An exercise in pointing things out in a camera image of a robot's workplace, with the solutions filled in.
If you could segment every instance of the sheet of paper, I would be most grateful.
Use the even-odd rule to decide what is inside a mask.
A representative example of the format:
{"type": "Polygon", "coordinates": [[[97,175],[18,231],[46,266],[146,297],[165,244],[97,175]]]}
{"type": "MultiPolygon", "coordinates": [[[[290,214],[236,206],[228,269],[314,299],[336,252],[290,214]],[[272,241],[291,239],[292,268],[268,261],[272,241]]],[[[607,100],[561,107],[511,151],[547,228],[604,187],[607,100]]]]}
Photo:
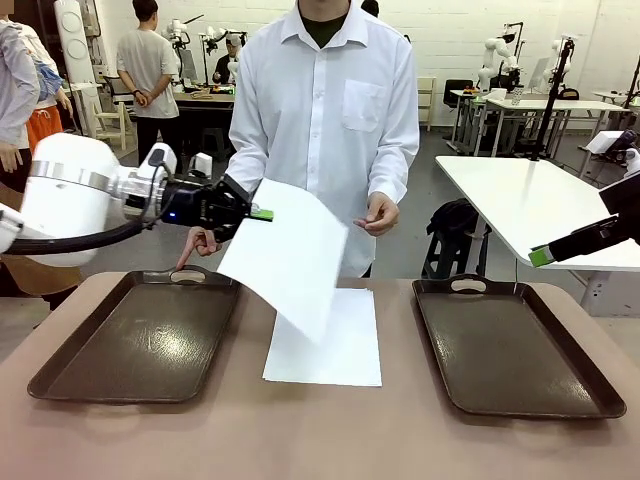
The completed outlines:
{"type": "Polygon", "coordinates": [[[322,341],[276,318],[263,378],[272,382],[381,387],[373,292],[338,289],[322,341]]]}
{"type": "Polygon", "coordinates": [[[263,180],[254,197],[273,222],[242,222],[218,272],[246,285],[312,342],[321,341],[348,229],[312,194],[263,180]]]}

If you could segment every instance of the brown serving tray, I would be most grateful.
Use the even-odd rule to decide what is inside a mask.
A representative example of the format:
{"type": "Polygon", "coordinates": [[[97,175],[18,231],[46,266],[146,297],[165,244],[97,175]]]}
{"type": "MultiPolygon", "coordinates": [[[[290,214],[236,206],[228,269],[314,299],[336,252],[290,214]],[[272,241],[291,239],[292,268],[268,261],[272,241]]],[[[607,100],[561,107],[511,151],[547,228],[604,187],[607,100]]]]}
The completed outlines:
{"type": "Polygon", "coordinates": [[[416,281],[413,289],[445,388],[460,410],[530,419],[626,413],[620,395],[529,285],[461,275],[416,281]]]}
{"type": "Polygon", "coordinates": [[[102,404],[183,403],[204,385],[240,285],[189,266],[131,272],[31,380],[31,396],[102,404]]]}

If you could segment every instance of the wall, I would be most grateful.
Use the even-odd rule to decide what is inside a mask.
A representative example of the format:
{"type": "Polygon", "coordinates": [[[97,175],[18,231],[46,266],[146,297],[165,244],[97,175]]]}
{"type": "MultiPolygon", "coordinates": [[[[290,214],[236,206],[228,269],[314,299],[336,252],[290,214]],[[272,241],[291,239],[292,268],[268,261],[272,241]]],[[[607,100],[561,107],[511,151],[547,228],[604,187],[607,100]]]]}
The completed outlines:
{"type": "MultiPolygon", "coordinates": [[[[160,25],[172,18],[192,23],[191,50],[203,72],[197,33],[207,25],[243,29],[251,33],[285,14],[294,0],[157,0],[160,25]]],[[[525,22],[527,40],[521,57],[523,80],[529,81],[539,58],[551,55],[551,43],[563,33],[578,35],[573,68],[567,83],[588,97],[595,88],[627,89],[640,54],[640,28],[633,23],[633,0],[379,0],[380,18],[411,37],[418,73],[438,78],[436,125],[450,125],[454,116],[442,104],[449,78],[477,79],[482,67],[484,41],[501,34],[505,23],[525,22]]],[[[97,0],[110,65],[115,46],[137,22],[131,0],[97,0]]],[[[210,71],[225,48],[208,58],[210,71]]]]}

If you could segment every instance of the shirt pocket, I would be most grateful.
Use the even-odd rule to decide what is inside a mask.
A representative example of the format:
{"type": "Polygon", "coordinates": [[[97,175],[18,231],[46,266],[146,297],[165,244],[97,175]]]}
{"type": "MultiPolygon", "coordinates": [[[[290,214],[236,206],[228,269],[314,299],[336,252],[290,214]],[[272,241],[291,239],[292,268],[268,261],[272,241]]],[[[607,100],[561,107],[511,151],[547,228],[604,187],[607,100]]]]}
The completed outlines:
{"type": "Polygon", "coordinates": [[[342,125],[349,130],[373,132],[380,124],[385,88],[372,83],[346,80],[342,125]]]}

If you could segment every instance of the paper on table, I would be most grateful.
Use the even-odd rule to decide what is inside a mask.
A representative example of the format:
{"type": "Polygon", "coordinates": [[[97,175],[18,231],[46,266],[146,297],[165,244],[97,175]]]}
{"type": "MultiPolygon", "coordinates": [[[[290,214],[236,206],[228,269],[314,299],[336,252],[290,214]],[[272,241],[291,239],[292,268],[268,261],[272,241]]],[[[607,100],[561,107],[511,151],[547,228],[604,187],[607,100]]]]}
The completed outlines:
{"type": "Polygon", "coordinates": [[[263,378],[272,382],[381,387],[373,292],[338,289],[320,344],[276,318],[263,378]]]}
{"type": "Polygon", "coordinates": [[[319,342],[331,308],[348,229],[312,194],[263,180],[253,200],[273,222],[242,222],[218,273],[246,285],[319,342]]]}

